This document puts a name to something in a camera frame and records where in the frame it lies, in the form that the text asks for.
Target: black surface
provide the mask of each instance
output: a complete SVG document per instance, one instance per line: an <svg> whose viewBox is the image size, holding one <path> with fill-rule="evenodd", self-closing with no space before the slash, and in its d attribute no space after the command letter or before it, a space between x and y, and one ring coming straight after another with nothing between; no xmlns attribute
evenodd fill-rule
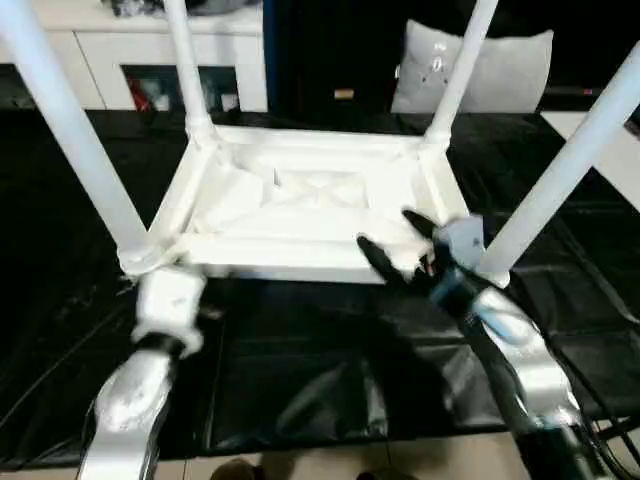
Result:
<svg viewBox="0 0 640 480"><path fill-rule="evenodd" d="M42 120L0 116L0 466L77 464L91 401L131 350L135 289ZM185 146L181 116L92 120L148 224ZM312 128L266 115L216 120ZM313 128L415 135L428 122L341 117ZM456 120L450 161L489 237L561 145L533 115ZM640 412L638 245L640 217L592 172L510 287L620 415ZM455 323L422 298L227 280L210 282L204 299L205 349L180 365L164 458L504 429Z"/></svg>

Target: white pole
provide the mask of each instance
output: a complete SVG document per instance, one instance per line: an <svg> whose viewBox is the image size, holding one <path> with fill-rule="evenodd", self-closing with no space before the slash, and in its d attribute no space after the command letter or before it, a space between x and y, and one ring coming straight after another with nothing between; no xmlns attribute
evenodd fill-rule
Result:
<svg viewBox="0 0 640 480"><path fill-rule="evenodd" d="M30 1L0 0L0 36L118 250L147 250L147 231L49 46Z"/></svg>
<svg viewBox="0 0 640 480"><path fill-rule="evenodd" d="M164 8L171 28L173 47L176 51L178 78L184 108L187 112L187 132L197 140L219 139L220 137L207 112L202 93L185 2L184 0L164 0Z"/></svg>
<svg viewBox="0 0 640 480"><path fill-rule="evenodd" d="M500 278L516 263L640 103L640 42L575 133L500 230L476 271Z"/></svg>
<svg viewBox="0 0 640 480"><path fill-rule="evenodd" d="M467 89L482 42L487 36L489 24L498 5L498 0L477 0L473 8L464 40L453 66L447 89L438 104L433 122L425 132L423 148L437 146L434 150L440 157L449 147L451 125Z"/></svg>

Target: tile floor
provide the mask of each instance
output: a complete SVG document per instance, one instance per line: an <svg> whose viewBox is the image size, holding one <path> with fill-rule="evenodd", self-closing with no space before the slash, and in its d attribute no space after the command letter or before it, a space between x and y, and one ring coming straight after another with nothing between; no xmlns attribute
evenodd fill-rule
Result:
<svg viewBox="0 0 640 480"><path fill-rule="evenodd" d="M156 480L209 480L217 466L233 457L163 462ZM419 480L491 478L525 480L508 434L474 435L415 442L269 452L243 458L264 468L267 480L355 480L359 473L393 466ZM0 474L1 480L73 480L76 470Z"/></svg>

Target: black cable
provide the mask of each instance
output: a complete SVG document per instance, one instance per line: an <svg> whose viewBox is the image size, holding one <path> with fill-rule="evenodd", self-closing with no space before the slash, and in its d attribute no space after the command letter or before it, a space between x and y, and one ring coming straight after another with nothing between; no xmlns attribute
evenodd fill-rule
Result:
<svg viewBox="0 0 640 480"><path fill-rule="evenodd" d="M620 422L620 427L624 429L625 432L630 432L635 430L636 428L640 428L640 417L633 416L629 417L626 420L622 420ZM612 438L616 438L618 436L618 432L615 428L607 427L604 430L598 428L598 433L600 434L600 438L603 440L611 440Z"/></svg>
<svg viewBox="0 0 640 480"><path fill-rule="evenodd" d="M633 444L633 441L631 440L627 432L621 427L617 417L613 414L602 396L597 392L595 387L591 384L589 379L585 377L584 373L582 373L582 371L576 366L576 364L573 363L573 361L567 355L565 355L562 349L558 348L555 345L555 343L549 338L546 332L542 333L545 337L547 345L553 352L554 356L573 373L575 378L582 384L589 396L591 396L591 398L593 398L593 400L598 404L598 406L602 410L602 413L605 417L607 417L607 420L611 422L612 428L616 430L618 436L620 436L625 446L629 450L629 453L640 467L640 453L638 453L638 449ZM598 433L593 429L593 420L591 420L589 415L586 413L583 402L581 402L579 398L576 398L576 400L578 401L578 405L580 407L584 429L587 433L587 437L591 442L591 446L598 452L609 470L611 470L616 478L619 478L621 480L640 480L640 477L629 472L620 463L620 461L611 451L611 448L606 443L606 441L603 441Z"/></svg>
<svg viewBox="0 0 640 480"><path fill-rule="evenodd" d="M87 432L89 431L89 426L90 426L89 420L91 420L91 415L93 414L95 404L96 404L96 399L94 398L93 400L91 400L91 403L89 404L89 408L87 408L87 411L84 414L84 421L82 422L82 430L80 431L80 448L82 448L83 451L86 450Z"/></svg>

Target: shelf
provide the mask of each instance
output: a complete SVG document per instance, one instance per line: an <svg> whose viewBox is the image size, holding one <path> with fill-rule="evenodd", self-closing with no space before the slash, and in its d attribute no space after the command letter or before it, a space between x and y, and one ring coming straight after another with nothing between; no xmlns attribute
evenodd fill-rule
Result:
<svg viewBox="0 0 640 480"><path fill-rule="evenodd" d="M45 30L75 32L168 32L164 18L138 15L116 17L100 0L32 0ZM262 5L227 15L194 17L192 33L262 36Z"/></svg>

